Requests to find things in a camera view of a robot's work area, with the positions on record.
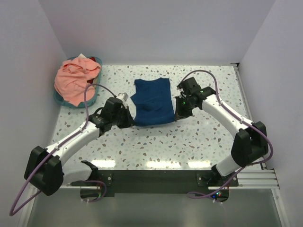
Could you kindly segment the dark blue t shirt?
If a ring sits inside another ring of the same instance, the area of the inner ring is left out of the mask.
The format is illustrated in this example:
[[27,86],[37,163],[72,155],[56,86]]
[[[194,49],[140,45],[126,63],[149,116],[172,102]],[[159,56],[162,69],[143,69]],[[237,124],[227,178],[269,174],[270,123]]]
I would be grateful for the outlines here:
[[175,121],[170,81],[136,79],[131,100],[136,107],[135,125],[139,127],[167,124]]

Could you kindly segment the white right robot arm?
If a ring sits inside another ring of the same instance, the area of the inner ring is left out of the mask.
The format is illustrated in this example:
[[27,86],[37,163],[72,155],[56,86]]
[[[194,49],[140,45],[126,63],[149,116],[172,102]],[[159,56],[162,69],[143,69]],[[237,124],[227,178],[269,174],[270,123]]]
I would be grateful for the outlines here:
[[262,122],[253,123],[230,108],[211,87],[201,88],[195,78],[181,81],[177,88],[175,119],[193,115],[199,108],[214,117],[233,137],[231,154],[212,167],[216,177],[226,177],[241,167],[246,167],[268,153],[266,127]]

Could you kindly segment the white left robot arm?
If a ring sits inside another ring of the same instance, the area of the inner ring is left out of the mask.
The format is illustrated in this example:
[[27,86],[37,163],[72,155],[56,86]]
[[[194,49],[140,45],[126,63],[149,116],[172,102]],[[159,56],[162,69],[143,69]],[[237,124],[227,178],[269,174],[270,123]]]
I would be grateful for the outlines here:
[[113,126],[120,129],[134,126],[126,101],[126,93],[110,97],[104,107],[90,115],[73,133],[46,148],[35,147],[30,153],[25,170],[26,181],[47,196],[54,194],[67,183],[96,184],[100,176],[98,168],[91,162],[84,160],[73,166],[65,164],[84,146],[110,131]]

